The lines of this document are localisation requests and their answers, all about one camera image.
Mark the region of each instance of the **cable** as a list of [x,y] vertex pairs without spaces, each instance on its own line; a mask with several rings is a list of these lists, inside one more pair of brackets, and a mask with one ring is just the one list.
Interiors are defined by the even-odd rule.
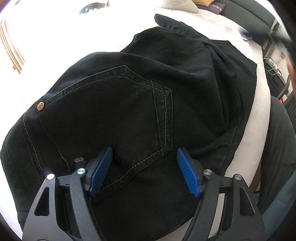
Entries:
[[272,71],[272,70],[274,70],[274,69],[271,69],[271,70],[267,70],[267,69],[265,69],[267,72],[265,73],[265,74],[268,74],[268,73],[270,73],[270,71]]

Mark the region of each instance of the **yellow cushion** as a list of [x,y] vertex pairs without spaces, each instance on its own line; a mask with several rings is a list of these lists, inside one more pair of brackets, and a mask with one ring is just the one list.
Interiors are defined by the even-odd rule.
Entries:
[[197,5],[203,5],[208,7],[215,0],[192,0]]

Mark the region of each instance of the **pillow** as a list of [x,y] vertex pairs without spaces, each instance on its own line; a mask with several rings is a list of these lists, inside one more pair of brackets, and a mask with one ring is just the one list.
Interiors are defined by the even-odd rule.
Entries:
[[198,7],[191,0],[154,0],[156,7],[197,13]]
[[196,5],[202,5],[208,7],[215,0],[192,0]]
[[208,10],[208,11],[213,12],[215,14],[220,14],[223,11],[223,9],[225,8],[225,4],[220,3],[220,2],[213,2],[208,7],[202,6],[202,5],[197,5],[197,7],[200,9]]

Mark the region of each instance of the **rivet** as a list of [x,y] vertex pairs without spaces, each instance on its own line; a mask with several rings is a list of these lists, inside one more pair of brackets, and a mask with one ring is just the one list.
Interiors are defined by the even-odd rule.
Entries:
[[212,175],[212,170],[210,170],[210,169],[205,169],[204,170],[204,174],[206,174],[206,175]]
[[239,181],[242,179],[242,176],[240,174],[235,174],[234,177],[236,180],[239,180]]
[[84,168],[79,168],[77,170],[77,173],[81,175],[81,174],[85,173],[85,169]]
[[37,105],[37,110],[42,110],[44,107],[44,102],[40,102],[38,105]]

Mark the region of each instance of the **bed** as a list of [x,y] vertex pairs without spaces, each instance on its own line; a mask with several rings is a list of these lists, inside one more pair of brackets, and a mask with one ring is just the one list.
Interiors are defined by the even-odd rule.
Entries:
[[[154,21],[154,15],[158,13],[184,22],[210,39],[230,41],[241,53],[257,64],[257,86],[251,114],[243,139],[225,174],[232,177],[240,173],[250,185],[260,162],[269,122],[270,91],[262,60],[263,51],[266,51],[268,42],[262,42],[259,39],[245,41],[239,30],[241,27],[246,30],[255,27],[258,30],[271,32],[276,20],[270,12],[254,0],[217,1],[226,4],[221,15],[202,9],[197,14],[193,14],[151,5],[145,5],[143,8],[139,3],[125,5],[125,7],[111,5],[78,16],[72,26],[65,30],[65,37],[59,40],[58,45],[46,47],[45,62],[40,63],[33,59],[27,61],[20,74],[17,88],[14,84],[10,86],[11,91],[15,93],[11,96],[11,103],[15,108],[7,109],[4,113],[5,116],[10,117],[10,127],[72,64],[93,52],[121,51],[132,41],[135,34],[158,26]],[[218,229],[222,207],[223,195],[221,194],[210,236],[214,235]],[[15,210],[3,216],[7,217],[9,224],[19,234],[20,228],[17,226]],[[181,240],[189,223],[160,240]]]

